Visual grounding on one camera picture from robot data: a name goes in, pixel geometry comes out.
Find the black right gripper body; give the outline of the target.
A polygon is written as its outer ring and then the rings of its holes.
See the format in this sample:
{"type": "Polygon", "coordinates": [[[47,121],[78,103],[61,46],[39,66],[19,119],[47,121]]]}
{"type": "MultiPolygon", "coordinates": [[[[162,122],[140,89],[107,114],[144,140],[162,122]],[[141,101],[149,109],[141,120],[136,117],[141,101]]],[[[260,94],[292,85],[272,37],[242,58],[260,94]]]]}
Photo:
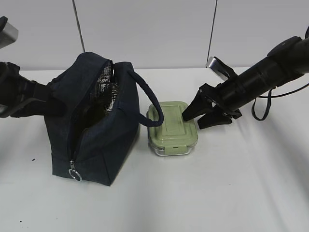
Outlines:
{"type": "Polygon", "coordinates": [[[199,94],[201,95],[203,100],[206,100],[210,104],[215,103],[215,105],[220,108],[223,112],[223,115],[232,117],[234,119],[238,119],[242,116],[239,109],[232,111],[230,110],[226,104],[224,103],[223,99],[219,96],[216,89],[208,84],[204,84],[199,87],[199,94]]]}

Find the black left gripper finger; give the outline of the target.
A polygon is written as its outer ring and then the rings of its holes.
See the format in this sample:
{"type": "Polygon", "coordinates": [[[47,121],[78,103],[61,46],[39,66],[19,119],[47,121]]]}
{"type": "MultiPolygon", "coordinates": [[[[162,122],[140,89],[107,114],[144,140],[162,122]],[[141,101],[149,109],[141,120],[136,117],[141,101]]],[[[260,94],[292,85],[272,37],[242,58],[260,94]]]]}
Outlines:
{"type": "Polygon", "coordinates": [[[67,106],[64,102],[54,97],[50,97],[47,101],[48,116],[63,116],[67,111],[67,106]]]}

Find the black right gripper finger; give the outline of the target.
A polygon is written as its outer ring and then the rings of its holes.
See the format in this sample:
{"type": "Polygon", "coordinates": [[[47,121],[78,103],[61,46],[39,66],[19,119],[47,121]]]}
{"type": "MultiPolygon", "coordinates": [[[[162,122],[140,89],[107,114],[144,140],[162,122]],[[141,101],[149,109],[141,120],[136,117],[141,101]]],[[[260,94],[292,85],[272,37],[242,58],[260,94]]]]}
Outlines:
{"type": "Polygon", "coordinates": [[[224,116],[222,112],[212,112],[205,114],[197,123],[199,129],[202,130],[213,126],[229,125],[232,123],[232,120],[228,116],[224,116]]]}
{"type": "Polygon", "coordinates": [[[203,97],[200,90],[197,92],[193,101],[188,105],[188,107],[183,111],[182,117],[184,121],[189,121],[200,115],[208,114],[212,112],[212,104],[207,98],[203,97]]]}

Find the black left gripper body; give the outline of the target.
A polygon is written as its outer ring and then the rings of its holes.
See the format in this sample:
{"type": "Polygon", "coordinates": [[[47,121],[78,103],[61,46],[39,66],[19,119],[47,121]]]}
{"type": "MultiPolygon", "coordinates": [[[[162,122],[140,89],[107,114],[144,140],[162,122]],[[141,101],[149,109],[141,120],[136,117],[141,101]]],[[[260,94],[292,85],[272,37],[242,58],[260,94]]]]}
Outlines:
{"type": "Polygon", "coordinates": [[[17,85],[17,99],[10,117],[45,116],[52,114],[51,89],[36,81],[22,78],[17,85]]]}

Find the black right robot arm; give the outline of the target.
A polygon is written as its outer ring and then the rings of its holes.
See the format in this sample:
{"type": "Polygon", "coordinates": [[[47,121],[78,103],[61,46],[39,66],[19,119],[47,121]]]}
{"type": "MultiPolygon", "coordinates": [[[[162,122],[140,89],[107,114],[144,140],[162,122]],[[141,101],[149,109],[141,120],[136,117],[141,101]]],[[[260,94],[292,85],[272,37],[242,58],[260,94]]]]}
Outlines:
{"type": "Polygon", "coordinates": [[[207,64],[226,80],[212,87],[205,83],[182,113],[183,120],[199,117],[200,129],[231,124],[242,116],[240,108],[267,93],[266,114],[271,106],[272,90],[309,72],[309,40],[293,36],[274,47],[265,58],[241,74],[211,57],[207,64]]]}

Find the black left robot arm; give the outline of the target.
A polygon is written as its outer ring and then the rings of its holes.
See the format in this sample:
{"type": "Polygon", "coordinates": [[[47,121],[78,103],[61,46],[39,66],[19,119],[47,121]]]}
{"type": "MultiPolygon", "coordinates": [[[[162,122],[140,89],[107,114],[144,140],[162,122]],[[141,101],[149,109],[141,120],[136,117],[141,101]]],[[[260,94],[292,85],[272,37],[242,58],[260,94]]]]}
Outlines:
{"type": "Polygon", "coordinates": [[[0,63],[0,117],[63,116],[65,103],[53,95],[48,85],[20,75],[20,67],[0,63]]]}

